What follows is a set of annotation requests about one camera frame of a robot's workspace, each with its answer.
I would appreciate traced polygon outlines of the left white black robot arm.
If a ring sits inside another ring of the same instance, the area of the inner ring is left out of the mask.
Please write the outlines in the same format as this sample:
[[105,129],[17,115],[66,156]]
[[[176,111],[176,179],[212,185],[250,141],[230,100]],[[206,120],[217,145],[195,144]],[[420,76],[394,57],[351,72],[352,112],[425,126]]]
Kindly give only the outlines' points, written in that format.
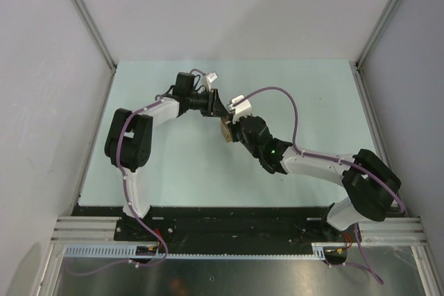
[[198,110],[206,117],[227,117],[218,90],[212,87],[216,79],[214,72],[180,72],[176,82],[158,94],[154,103],[135,111],[119,108],[114,113],[104,151],[122,173],[126,201],[123,212],[133,218],[128,230],[138,240],[148,239],[153,232],[153,223],[144,217],[151,204],[146,189],[137,180],[137,170],[151,155],[153,130],[189,110]]

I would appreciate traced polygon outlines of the brown cardboard express box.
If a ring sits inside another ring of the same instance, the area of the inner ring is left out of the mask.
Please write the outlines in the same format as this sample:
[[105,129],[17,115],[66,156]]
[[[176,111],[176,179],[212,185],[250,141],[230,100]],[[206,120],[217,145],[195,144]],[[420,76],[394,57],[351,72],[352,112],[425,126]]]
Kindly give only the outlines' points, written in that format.
[[224,139],[230,143],[235,142],[234,140],[234,125],[229,117],[221,118],[221,133]]

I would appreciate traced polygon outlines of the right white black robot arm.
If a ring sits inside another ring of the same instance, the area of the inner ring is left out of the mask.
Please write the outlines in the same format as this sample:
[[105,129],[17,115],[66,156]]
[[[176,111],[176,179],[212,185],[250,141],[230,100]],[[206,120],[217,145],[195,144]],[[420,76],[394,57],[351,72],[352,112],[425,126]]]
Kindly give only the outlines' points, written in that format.
[[400,179],[370,150],[323,155],[294,148],[292,143],[275,138],[258,116],[223,119],[221,127],[227,141],[241,143],[268,173],[306,175],[345,189],[346,198],[331,204],[320,221],[321,236],[327,241],[337,241],[356,223],[385,221],[398,198]]

